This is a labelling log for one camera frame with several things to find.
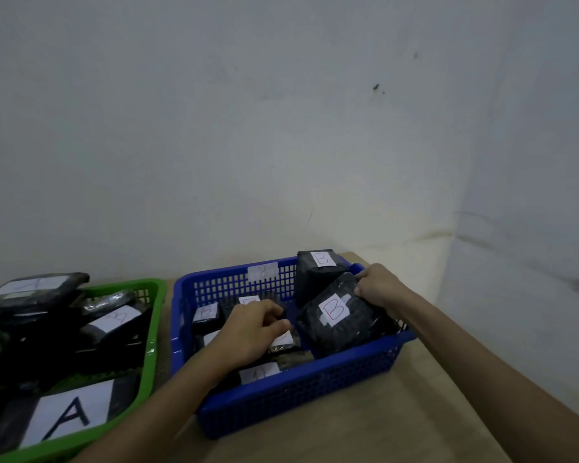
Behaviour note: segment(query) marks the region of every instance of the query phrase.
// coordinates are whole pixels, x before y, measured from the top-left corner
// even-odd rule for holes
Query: forearm
[[[579,416],[412,293],[405,320],[515,462],[579,461]]]
[[[120,425],[82,451],[76,463],[138,463],[158,460],[207,393],[227,372],[208,349],[191,358],[178,373]]]

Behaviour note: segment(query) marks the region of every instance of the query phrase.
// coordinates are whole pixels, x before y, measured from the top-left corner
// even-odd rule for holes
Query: hand
[[[277,336],[292,329],[289,320],[277,319],[281,315],[283,309],[269,299],[238,304],[204,350],[226,364],[227,372],[246,366],[261,358]]]
[[[404,320],[403,307],[414,292],[385,266],[374,263],[356,275],[358,287],[355,294],[368,303],[385,308],[395,319]]]

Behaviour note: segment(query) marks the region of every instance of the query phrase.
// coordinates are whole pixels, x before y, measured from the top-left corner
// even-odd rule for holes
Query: wooden table
[[[353,253],[351,262],[363,262]],[[157,385],[169,377],[169,305],[159,330]],[[392,370],[218,441],[191,418],[169,462],[480,462],[510,460],[419,340]]]

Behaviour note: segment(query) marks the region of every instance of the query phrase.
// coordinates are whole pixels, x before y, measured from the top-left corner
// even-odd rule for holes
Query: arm
[[[208,392],[227,373],[260,358],[277,336],[291,328],[289,320],[274,318],[282,313],[270,300],[236,305],[208,346],[122,423],[79,453],[73,463],[158,461]]]
[[[401,319],[453,379],[510,459],[579,462],[579,416],[487,350],[379,264],[356,294]]]

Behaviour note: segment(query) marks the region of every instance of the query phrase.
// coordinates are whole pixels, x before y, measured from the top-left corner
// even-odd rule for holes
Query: wall
[[[579,413],[579,0],[528,2],[438,303]]]
[[[0,0],[0,282],[454,230],[511,6]]]

